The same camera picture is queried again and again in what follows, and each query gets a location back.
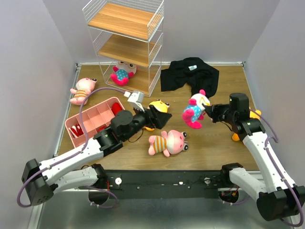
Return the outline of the white panda plush yellow glasses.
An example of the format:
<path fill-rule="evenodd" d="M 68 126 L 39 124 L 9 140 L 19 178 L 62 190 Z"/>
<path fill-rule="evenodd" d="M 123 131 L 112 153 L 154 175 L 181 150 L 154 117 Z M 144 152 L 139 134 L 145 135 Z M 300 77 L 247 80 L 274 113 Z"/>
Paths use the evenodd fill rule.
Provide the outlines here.
<path fill-rule="evenodd" d="M 203 89 L 188 100 L 188 105 L 182 113 L 182 119 L 189 127 L 193 129 L 200 129 L 202 127 L 199 120 L 204 119 L 205 105 L 210 106 L 211 103 Z"/>

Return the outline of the white panda plush blue dress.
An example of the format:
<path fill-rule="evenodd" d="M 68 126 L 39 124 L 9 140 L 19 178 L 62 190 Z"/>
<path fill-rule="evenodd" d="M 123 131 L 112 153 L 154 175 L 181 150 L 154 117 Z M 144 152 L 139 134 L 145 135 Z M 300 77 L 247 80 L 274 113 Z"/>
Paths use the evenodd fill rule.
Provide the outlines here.
<path fill-rule="evenodd" d="M 134 77 L 138 66 L 125 61 L 118 61 L 113 67 L 114 73 L 111 74 L 112 81 L 118 86 L 125 86 L 129 79 Z"/>

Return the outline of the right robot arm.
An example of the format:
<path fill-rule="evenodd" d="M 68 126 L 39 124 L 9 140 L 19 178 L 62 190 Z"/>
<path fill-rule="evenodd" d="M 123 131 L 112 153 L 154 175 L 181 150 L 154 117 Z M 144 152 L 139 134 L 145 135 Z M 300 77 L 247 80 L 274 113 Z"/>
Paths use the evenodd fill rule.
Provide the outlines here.
<path fill-rule="evenodd" d="M 260 215 L 266 221 L 299 215 L 300 222 L 296 226 L 302 226 L 305 187 L 298 186 L 281 165 L 270 144 L 270 139 L 278 142 L 278 138 L 276 134 L 268 136 L 263 126 L 267 121 L 263 117 L 250 117 L 248 96 L 233 93 L 228 104 L 203 102 L 202 106 L 213 123 L 223 122 L 231 126 L 250 151 L 263 178 L 259 181 L 240 164 L 232 163 L 222 167 L 220 183 L 225 187 L 234 184 L 245 191 L 256 202 Z"/>

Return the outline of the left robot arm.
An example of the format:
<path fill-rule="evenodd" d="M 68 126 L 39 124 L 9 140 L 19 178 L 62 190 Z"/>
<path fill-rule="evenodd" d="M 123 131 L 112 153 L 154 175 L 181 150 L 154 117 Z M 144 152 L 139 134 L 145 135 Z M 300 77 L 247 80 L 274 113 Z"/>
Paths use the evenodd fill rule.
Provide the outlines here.
<path fill-rule="evenodd" d="M 158 111 L 154 106 L 137 110 L 132 114 L 128 110 L 119 111 L 110 125 L 88 138 L 85 132 L 85 143 L 63 155 L 38 162 L 29 160 L 24 168 L 21 180 L 23 185 L 17 195 L 20 207 L 40 205 L 54 194 L 74 188 L 102 188 L 106 174 L 101 166 L 90 166 L 78 169 L 93 160 L 97 160 L 116 152 L 123 143 L 138 133 L 143 127 L 162 129 L 172 117 L 170 113 Z M 26 191 L 29 204 L 21 202 L 21 194 Z"/>

